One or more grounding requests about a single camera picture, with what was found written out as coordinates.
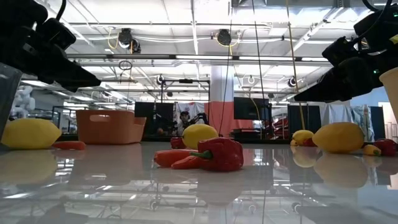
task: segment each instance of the white column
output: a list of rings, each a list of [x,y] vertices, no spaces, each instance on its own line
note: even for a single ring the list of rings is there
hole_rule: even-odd
[[[210,101],[234,101],[234,69],[229,66],[212,66],[210,74]]]

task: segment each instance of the yellow cable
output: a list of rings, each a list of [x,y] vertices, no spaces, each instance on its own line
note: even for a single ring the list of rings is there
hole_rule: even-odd
[[[108,35],[108,37],[111,37],[111,33],[112,33],[112,30],[109,29],[109,35]],[[118,47],[118,41],[119,41],[119,33],[118,33],[118,36],[116,37],[116,45],[115,45],[114,47],[111,45],[110,39],[108,38],[108,45],[109,45],[109,47],[112,48],[112,49],[116,49],[116,48]]]
[[[257,110],[257,117],[258,117],[259,121],[261,122],[261,120],[260,120],[259,108],[257,107],[256,102],[254,102],[254,100],[253,100],[252,98],[250,98],[250,100],[253,101],[254,106],[256,107],[256,110]],[[261,128],[261,124],[260,124],[260,139],[262,139],[262,128]]]
[[[296,82],[296,92],[299,93],[299,83],[297,82],[297,72],[296,72],[296,63],[294,60],[294,49],[293,49],[293,40],[292,40],[292,26],[290,23],[290,14],[289,14],[289,0],[286,0],[286,10],[287,10],[287,22],[289,26],[289,35],[290,35],[290,49],[292,51],[292,61],[293,61],[293,71],[294,71],[294,81]],[[304,125],[304,115],[303,115],[303,108],[301,107],[301,102],[298,103],[300,107],[300,116],[301,116],[301,126],[302,129],[305,130]]]

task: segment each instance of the red partition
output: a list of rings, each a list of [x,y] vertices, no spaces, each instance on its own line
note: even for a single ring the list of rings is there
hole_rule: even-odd
[[[208,113],[208,103],[205,103],[205,112]],[[228,138],[230,132],[239,128],[253,128],[252,120],[234,119],[234,102],[210,102],[210,115],[208,115],[210,126],[214,127],[220,134]]]

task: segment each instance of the black cable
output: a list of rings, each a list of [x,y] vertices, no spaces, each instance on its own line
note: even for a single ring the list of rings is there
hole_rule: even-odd
[[[259,57],[259,70],[260,70],[260,83],[261,83],[261,93],[262,93],[262,104],[264,110],[264,120],[266,116],[266,97],[264,96],[264,86],[262,84],[262,72],[261,72],[261,60],[260,60],[260,46],[259,46],[259,35],[257,33],[257,22],[256,22],[256,11],[254,9],[254,0],[251,0],[252,8],[253,8],[253,16],[254,16],[254,29],[256,31],[256,42],[257,42],[257,55]]]
[[[372,5],[368,2],[368,0],[362,0],[362,2],[363,2],[363,4],[364,4],[369,10],[371,10],[371,11],[373,11],[373,12],[377,12],[377,11],[378,11],[378,9],[377,9],[376,7],[374,7],[374,6],[372,6]]]
[[[62,15],[63,15],[63,12],[65,12],[65,8],[66,8],[66,6],[67,6],[67,0],[62,0],[62,3],[61,3],[61,8],[60,8],[60,10],[58,11],[58,14],[57,14],[57,16],[56,16],[56,20],[60,20],[61,19],[61,17],[62,17]]]
[[[232,16],[231,16],[231,23],[229,24],[229,34],[232,34]],[[225,77],[225,88],[224,88],[224,100],[223,100],[223,112],[221,112],[221,123],[220,128],[218,130],[218,135],[221,134],[221,128],[223,127],[223,120],[224,120],[224,108],[225,108],[225,94],[226,94],[226,87],[228,85],[228,69],[229,69],[229,55],[231,53],[231,46],[228,46],[228,58],[226,59],[226,77]],[[223,82],[221,77],[221,92],[223,91]]]
[[[387,11],[390,8],[391,3],[392,3],[392,0],[387,0],[386,6],[384,6],[384,9],[380,13],[380,16],[376,19],[376,21],[374,21],[373,25],[367,31],[365,31],[359,37],[355,38],[353,41],[350,42],[352,46],[354,44],[358,43],[359,41],[361,41],[370,32],[370,30],[374,29],[376,26],[379,25],[379,23],[382,21],[383,17],[387,14]]]

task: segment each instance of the metal frame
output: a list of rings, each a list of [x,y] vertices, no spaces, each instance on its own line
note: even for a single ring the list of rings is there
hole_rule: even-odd
[[[171,82],[171,84],[170,85],[173,85],[173,83],[175,83],[175,82],[179,82],[179,83],[183,83],[183,81],[189,81],[189,82],[197,82],[197,83],[207,83],[208,84],[208,88],[209,88],[209,90],[208,91],[206,91],[207,93],[208,93],[208,107],[207,107],[207,113],[208,113],[208,116],[209,116],[209,119],[208,120],[210,120],[210,80],[190,80],[190,79],[180,79],[180,80],[162,80],[161,82],[162,82],[162,84],[160,85],[160,103],[163,103],[163,94],[164,94],[164,85],[167,83],[167,82]]]

